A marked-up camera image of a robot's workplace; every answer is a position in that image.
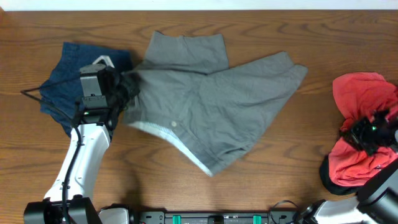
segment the white wall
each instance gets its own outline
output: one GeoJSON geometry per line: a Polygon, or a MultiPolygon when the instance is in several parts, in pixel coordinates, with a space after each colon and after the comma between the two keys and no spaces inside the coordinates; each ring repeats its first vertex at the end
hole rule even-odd
{"type": "Polygon", "coordinates": [[[0,0],[5,11],[398,9],[398,0],[0,0]]]}

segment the gray shirt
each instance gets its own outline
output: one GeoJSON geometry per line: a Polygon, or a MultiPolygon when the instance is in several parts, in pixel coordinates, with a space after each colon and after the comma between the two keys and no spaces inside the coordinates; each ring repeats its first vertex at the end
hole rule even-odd
{"type": "Polygon", "coordinates": [[[307,74],[286,52],[228,67],[221,34],[154,32],[123,122],[164,138],[208,175],[250,151],[307,74]]]}

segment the red cloth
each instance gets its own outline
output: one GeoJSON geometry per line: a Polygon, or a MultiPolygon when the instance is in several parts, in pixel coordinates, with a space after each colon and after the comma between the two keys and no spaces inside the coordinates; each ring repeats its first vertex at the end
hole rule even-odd
{"type": "MultiPolygon", "coordinates": [[[[345,117],[342,131],[375,111],[385,110],[398,103],[398,88],[374,72],[349,73],[333,81],[333,96],[345,117]]],[[[329,154],[329,176],[333,183],[362,186],[382,168],[398,158],[390,148],[380,147],[373,156],[357,151],[340,138],[329,154]]]]}

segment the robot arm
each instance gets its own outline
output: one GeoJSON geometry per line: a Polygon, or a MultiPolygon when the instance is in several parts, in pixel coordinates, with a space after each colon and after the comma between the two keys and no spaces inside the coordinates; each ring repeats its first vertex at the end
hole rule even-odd
{"type": "MultiPolygon", "coordinates": [[[[139,93],[139,89],[132,77],[115,71],[108,56],[101,56],[92,65],[81,68],[80,81],[84,92],[84,110],[79,111],[77,106],[72,120],[72,126],[77,131],[72,129],[67,156],[44,200],[27,205],[25,223],[62,223],[65,214],[71,223],[104,223],[90,198],[93,197],[98,170],[111,143],[119,113],[139,93]],[[64,183],[67,184],[66,193],[63,192],[64,183]]],[[[129,221],[126,209],[104,214],[107,215],[104,219],[108,221],[107,217],[117,216],[110,223],[127,224],[129,221]]]]}
{"type": "Polygon", "coordinates": [[[304,223],[318,224],[398,223],[398,159],[367,181],[357,196],[312,205],[302,217],[304,223]]]}

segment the fabric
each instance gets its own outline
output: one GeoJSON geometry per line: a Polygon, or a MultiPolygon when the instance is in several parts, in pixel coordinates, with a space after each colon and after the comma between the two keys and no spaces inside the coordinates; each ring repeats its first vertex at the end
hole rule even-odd
{"type": "MultiPolygon", "coordinates": [[[[75,101],[83,96],[83,89],[79,79],[79,69],[93,63],[102,55],[108,55],[111,58],[118,72],[132,69],[130,53],[127,50],[113,50],[104,47],[65,42],[63,43],[62,56],[58,65],[51,72],[50,78],[42,86],[75,79],[61,83],[54,88],[40,90],[42,100],[52,103],[72,118],[75,115],[75,101]]],[[[51,115],[56,122],[62,125],[64,131],[70,137],[72,129],[69,121],[46,105],[41,105],[40,111],[51,115]]]]}
{"type": "Polygon", "coordinates": [[[154,32],[124,123],[171,142],[212,176],[250,151],[307,68],[286,52],[230,68],[221,34],[154,32]]]}
{"type": "Polygon", "coordinates": [[[329,157],[325,156],[319,168],[319,175],[323,186],[332,194],[335,195],[349,195],[357,192],[360,187],[342,187],[333,183],[329,177],[329,157]]]}
{"type": "MultiPolygon", "coordinates": [[[[398,88],[372,72],[343,75],[333,81],[333,96],[345,117],[342,131],[375,111],[385,110],[398,103],[398,88]]],[[[385,166],[398,158],[390,148],[380,147],[373,156],[357,151],[340,138],[329,154],[329,176],[333,183],[343,187],[362,186],[385,166]]]]}

